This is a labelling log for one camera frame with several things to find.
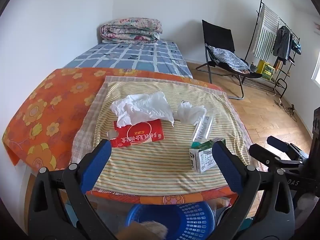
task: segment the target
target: clothes rack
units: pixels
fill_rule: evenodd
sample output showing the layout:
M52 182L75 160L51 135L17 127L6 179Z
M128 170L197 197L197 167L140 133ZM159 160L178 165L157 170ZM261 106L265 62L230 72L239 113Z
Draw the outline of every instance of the clothes rack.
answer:
M258 21L259 21L259 15L260 15L261 8L262 8L262 5L263 5L263 4L264 4L264 2L263 2L262 0L260 0L259 11L257 11L258 16L257 16L256 25L255 25L255 27L254 27L254 31L253 31L253 34L252 34L252 38L251 38L251 41L250 41L250 45L249 45L249 48L248 48L247 54L245 55L244 60L247 59L248 54L249 54L249 51L250 51L250 48L251 48L251 46L252 46L254 34L255 34L256 30L257 30ZM292 29L289 28L289 26L288 26L281 18L279 18L279 19L280 19L280 22L283 23L282 25L285 25L285 26L290 30L290 33L292 33L292 35L296 37L296 39L298 40L298 43L299 43L299 42L300 42L300 38L293 32ZM296 54L297 54L297 52L294 51L294 52L293 52L293 57L292 57L293 60L294 60ZM294 63L291 62L288 70L285 72L285 71L283 70L284 64L283 64L283 62L282 62L281 66L277 69L278 75L277 75L276 79L273 79L273 82L262 78L263 80L267 81L268 83L273 84L272 87L270 87L270 86L268 86L268 85L266 85L266 84L263 84L263 83L261 83L261 82L254 81L254 80L252 80L252 79L248 79L248 78L247 78L248 81L250 81L250 82L252 82L252 83L257 83L257 84L259 84L260 86L254 85L254 84L252 84L252 83L244 82L244 81L246 80L245 77L242 78L242 81L241 81L241 82L242 82L242 84L247 84L247 85L250 85L250 86L253 86L253 87L257 87L257 88L266 90L266 91L268 91L268 92L274 92L274 93L280 95L280 99L281 99L281 98L283 97L285 91L286 91L287 88L288 88L288 84L287 84L287 82L285 81L285 79L286 79L287 77L290 77L289 72L290 72L290 69L291 69L292 65L294 65ZM285 77L284 77L284 78L279 78L280 73L283 73L283 74L285 75ZM280 92L276 89L276 87L282 88L282 89L283 89L283 92L280 93Z

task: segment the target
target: orange floral bedspread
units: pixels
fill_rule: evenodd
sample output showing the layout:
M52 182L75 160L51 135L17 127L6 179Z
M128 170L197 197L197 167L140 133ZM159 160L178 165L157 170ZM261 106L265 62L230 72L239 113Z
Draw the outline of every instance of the orange floral bedspread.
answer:
M136 76L221 88L170 74L132 69L65 68L53 71L24 101L6 128L2 141L13 164L21 159L35 171L68 166L75 134L80 129L105 76ZM130 196L90 191L104 198L130 203L188 203L231 195L229 187L177 196Z

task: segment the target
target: white wall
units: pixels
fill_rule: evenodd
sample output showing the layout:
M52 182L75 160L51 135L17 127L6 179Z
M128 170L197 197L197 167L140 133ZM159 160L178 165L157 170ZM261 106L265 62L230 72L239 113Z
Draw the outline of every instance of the white wall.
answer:
M289 0L263 0L287 24L294 8ZM232 30L236 54L245 57L260 0L114 0L113 17L148 17L162 22L162 38L174 41L186 60L205 62L201 20Z
M295 66L287 78L288 89L285 99L297 110L300 118L312 131L313 112L320 106L320 87L311 80L320 52L320 36L314 31L320 17L314 17L301 11L296 12L294 32L301 38L301 55L296 55Z
M0 17L1 137L20 105L49 73L97 44L99 25L112 19L112 3L10 0ZM0 197L20 226L25 171L25 164L12 165L0 143Z

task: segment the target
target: black folding chair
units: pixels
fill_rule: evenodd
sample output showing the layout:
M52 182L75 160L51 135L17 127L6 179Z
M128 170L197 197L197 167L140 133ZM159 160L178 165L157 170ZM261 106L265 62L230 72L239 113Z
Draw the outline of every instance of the black folding chair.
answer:
M234 53L235 46L233 43L231 30L210 24L204 20L202 20L202 27L203 27L203 35L204 35L205 59L206 59L207 63L205 63L199 67L196 67L196 70L209 73L210 83L212 83L211 73L215 74L215 75L219 75L219 76L236 76L239 80L239 86L241 87L242 96L241 97L228 96L228 98L236 99L236 100L244 99L244 92L243 92L243 87L242 87L242 82L241 82L240 76L243 76L246 78L260 78L260 77L262 77L262 74L258 74L258 73L244 74L244 73L235 71L227 63L219 62L215 58L215 56L213 55L209 46L219 48L219 49L227 49L227 50L231 51L232 53ZM207 65L208 71L200 69L201 67L203 67L205 65ZM220 67L230 73L229 74L219 74L219 73L211 72L210 67L216 67L216 66Z

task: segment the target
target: blue sheet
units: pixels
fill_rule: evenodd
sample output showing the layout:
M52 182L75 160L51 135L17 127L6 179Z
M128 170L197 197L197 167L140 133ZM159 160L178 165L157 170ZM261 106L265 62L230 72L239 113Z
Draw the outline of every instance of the blue sheet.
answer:
M187 63L174 42L156 44L102 43L65 66L137 69L192 78Z

